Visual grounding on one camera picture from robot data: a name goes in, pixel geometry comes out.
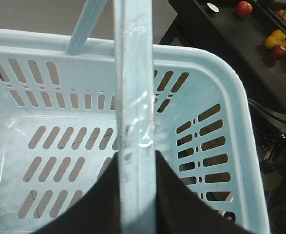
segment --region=yellow fruit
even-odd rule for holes
[[[269,36],[268,38],[266,38],[265,42],[264,42],[264,46],[265,48],[267,48],[268,50],[270,50],[271,48],[273,48],[276,45],[280,45],[281,44],[281,40],[279,37],[277,36]]]
[[[270,34],[271,36],[277,36],[280,40],[286,39],[286,35],[283,33],[283,31],[277,29],[274,32]]]

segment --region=orange fruit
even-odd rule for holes
[[[268,50],[270,50],[271,48],[275,47],[276,45],[280,45],[280,44],[281,44],[280,38],[277,36],[274,36],[274,35],[267,37],[265,42],[264,42],[264,46]]]
[[[286,35],[283,33],[283,31],[281,31],[279,29],[273,31],[270,35],[271,36],[277,36],[280,40],[286,39]]]

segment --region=basket handle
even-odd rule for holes
[[[107,0],[87,0],[85,2],[78,23],[66,48],[67,54],[77,55],[82,52],[84,43],[92,33],[106,3]]]
[[[156,233],[152,0],[114,0],[123,234]]]

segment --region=light blue plastic basket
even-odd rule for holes
[[[0,234],[65,212],[117,150],[114,42],[88,39],[70,56],[69,40],[0,29]],[[220,214],[268,234],[238,76],[199,49],[154,45],[153,59],[155,149]]]

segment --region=black fabric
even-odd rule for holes
[[[159,151],[158,234],[250,234],[225,220],[195,196]],[[71,209],[34,234],[120,234],[117,153],[93,188]]]

